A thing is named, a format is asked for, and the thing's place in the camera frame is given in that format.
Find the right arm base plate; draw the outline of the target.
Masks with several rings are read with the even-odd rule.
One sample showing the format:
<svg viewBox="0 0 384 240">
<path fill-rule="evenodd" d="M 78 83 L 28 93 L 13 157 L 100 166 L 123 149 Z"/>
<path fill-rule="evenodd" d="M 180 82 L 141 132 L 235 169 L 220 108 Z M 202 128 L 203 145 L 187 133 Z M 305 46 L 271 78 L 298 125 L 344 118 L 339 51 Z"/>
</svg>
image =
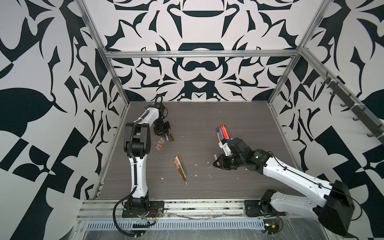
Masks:
<svg viewBox="0 0 384 240">
<path fill-rule="evenodd" d="M 286 216 L 284 212 L 277 212 L 269 203 L 261 200 L 245 200 L 245 213 L 248 217 L 277 217 Z"/>
</svg>

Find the tan cap brown pen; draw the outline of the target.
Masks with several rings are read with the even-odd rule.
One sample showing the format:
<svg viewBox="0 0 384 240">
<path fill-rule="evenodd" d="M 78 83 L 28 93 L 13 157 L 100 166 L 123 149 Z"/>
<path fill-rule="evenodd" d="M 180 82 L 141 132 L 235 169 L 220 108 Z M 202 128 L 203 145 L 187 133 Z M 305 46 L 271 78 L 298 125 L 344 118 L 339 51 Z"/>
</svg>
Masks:
<svg viewBox="0 0 384 240">
<path fill-rule="evenodd" d="M 175 167 L 177 168 L 177 170 L 178 170 L 180 176 L 182 177 L 183 181 L 186 183 L 187 180 L 186 180 L 186 178 L 184 177 L 183 172 L 182 172 L 182 169 L 181 169 L 181 166 L 178 164 L 177 160 L 174 160 L 174 165 L 175 165 Z"/>
</svg>

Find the purple highlighter pen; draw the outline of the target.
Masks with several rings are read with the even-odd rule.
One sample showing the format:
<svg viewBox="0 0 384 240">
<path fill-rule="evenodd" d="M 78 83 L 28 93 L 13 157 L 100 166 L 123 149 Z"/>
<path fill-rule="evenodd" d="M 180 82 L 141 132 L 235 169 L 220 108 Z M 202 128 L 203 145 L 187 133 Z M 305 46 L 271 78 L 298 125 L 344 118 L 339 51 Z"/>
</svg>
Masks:
<svg viewBox="0 0 384 240">
<path fill-rule="evenodd" d="M 228 138 L 231 140 L 233 137 L 232 137 L 232 134 L 231 134 L 229 128 L 227 126 L 224 126 L 224 127 L 225 127 L 226 133 L 228 135 Z"/>
</svg>

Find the gold cap green pen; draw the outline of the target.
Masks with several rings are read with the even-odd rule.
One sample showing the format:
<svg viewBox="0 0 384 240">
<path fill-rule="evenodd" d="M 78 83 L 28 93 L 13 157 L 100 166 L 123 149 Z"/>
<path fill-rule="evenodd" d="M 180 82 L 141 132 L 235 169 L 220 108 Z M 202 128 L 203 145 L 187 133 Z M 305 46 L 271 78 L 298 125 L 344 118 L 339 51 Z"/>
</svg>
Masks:
<svg viewBox="0 0 384 240">
<path fill-rule="evenodd" d="M 181 169 L 182 169 L 182 172 L 183 172 L 183 175 L 185 178 L 187 178 L 187 172 L 186 172 L 186 169 L 185 169 L 185 166 L 184 166 L 184 163 L 183 163 L 183 160 L 182 160 L 182 156 L 180 155 L 180 153 L 178 153 L 178 160 L 180 162 L 180 166 L 181 166 Z"/>
</svg>

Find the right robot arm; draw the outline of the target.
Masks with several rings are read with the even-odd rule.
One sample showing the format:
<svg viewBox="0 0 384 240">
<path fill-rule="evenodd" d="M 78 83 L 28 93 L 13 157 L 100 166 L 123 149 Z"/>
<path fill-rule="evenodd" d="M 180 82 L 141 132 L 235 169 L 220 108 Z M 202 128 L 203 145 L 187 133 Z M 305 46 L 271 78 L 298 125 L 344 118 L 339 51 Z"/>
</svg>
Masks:
<svg viewBox="0 0 384 240">
<path fill-rule="evenodd" d="M 269 151 L 252 150 L 242 139 L 221 140 L 224 151 L 213 166 L 221 170 L 246 167 L 251 172 L 275 179 L 298 191 L 302 196 L 268 190 L 259 202 L 265 215 L 288 212 L 317 220 L 324 228 L 339 236 L 347 236 L 355 211 L 348 186 L 310 176 L 280 161 Z"/>
</svg>

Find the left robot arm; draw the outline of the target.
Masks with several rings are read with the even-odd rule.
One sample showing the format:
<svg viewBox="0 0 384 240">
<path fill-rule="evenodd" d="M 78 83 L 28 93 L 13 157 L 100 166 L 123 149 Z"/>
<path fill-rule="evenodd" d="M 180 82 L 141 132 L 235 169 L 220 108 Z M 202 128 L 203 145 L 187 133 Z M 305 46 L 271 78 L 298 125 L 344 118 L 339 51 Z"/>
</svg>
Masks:
<svg viewBox="0 0 384 240">
<path fill-rule="evenodd" d="M 167 138 L 170 123 L 165 120 L 168 110 L 162 102 L 154 102 L 145 107 L 144 113 L 124 128 L 124 151 L 131 165 L 132 187 L 127 202 L 129 208 L 147 210 L 149 189 L 146 178 L 147 157 L 151 150 L 151 129 L 155 135 Z"/>
</svg>

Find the orange highlighter pen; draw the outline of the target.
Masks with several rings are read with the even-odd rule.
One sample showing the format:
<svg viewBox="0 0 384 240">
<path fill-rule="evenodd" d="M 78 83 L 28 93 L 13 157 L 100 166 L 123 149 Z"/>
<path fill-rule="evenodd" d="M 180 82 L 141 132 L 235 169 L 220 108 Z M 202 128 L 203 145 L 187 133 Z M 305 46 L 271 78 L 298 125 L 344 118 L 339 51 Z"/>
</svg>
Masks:
<svg viewBox="0 0 384 240">
<path fill-rule="evenodd" d="M 222 128 L 223 128 L 223 130 L 224 130 L 224 133 L 225 133 L 225 135 L 226 135 L 226 138 L 227 138 L 228 140 L 230 140 L 230 139 L 231 139 L 231 136 L 230 136 L 230 134 L 229 134 L 229 131 L 227 130 L 227 127 L 226 127 L 225 125 L 222 125 Z"/>
</svg>

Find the pale pink cap tan pen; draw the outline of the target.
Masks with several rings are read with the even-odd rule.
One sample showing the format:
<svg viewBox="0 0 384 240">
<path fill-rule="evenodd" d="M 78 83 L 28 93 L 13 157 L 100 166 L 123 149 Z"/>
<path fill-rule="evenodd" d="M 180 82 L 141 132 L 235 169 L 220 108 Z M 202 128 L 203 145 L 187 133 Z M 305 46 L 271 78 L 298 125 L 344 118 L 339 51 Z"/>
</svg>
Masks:
<svg viewBox="0 0 384 240">
<path fill-rule="evenodd" d="M 180 162 L 178 156 L 175 157 L 175 163 L 176 163 L 176 165 L 177 165 L 177 169 L 178 169 L 179 172 L 180 172 L 180 175 L 182 176 L 183 180 L 186 182 L 186 181 L 187 181 L 187 180 L 186 180 L 187 176 L 186 176 L 186 174 L 185 174 L 185 172 L 184 172 L 184 170 L 183 170 L 183 167 L 182 167 L 182 165 L 181 165 L 181 162 Z"/>
</svg>

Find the blue highlighter pen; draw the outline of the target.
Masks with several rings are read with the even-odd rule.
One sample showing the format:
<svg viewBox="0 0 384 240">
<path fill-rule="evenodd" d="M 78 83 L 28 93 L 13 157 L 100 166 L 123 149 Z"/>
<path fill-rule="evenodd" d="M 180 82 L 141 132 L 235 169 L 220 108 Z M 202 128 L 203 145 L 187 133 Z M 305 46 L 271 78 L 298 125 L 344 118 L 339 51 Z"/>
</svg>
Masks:
<svg viewBox="0 0 384 240">
<path fill-rule="evenodd" d="M 224 135 L 221 127 L 219 127 L 219 131 L 220 131 L 222 140 L 224 140 L 225 139 L 225 135 Z"/>
</svg>

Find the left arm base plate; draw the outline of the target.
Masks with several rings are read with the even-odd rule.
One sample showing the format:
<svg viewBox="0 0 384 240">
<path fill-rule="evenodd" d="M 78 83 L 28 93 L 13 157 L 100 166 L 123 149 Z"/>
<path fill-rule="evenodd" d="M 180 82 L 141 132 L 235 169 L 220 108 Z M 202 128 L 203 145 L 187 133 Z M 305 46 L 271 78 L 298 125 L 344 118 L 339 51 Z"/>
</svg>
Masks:
<svg viewBox="0 0 384 240">
<path fill-rule="evenodd" d="M 165 202 L 164 201 L 149 201 L 149 202 L 129 202 L 127 201 L 124 205 L 122 213 L 123 218 L 135 218 L 143 214 L 148 214 L 150 217 L 156 217 L 157 214 L 164 212 Z"/>
</svg>

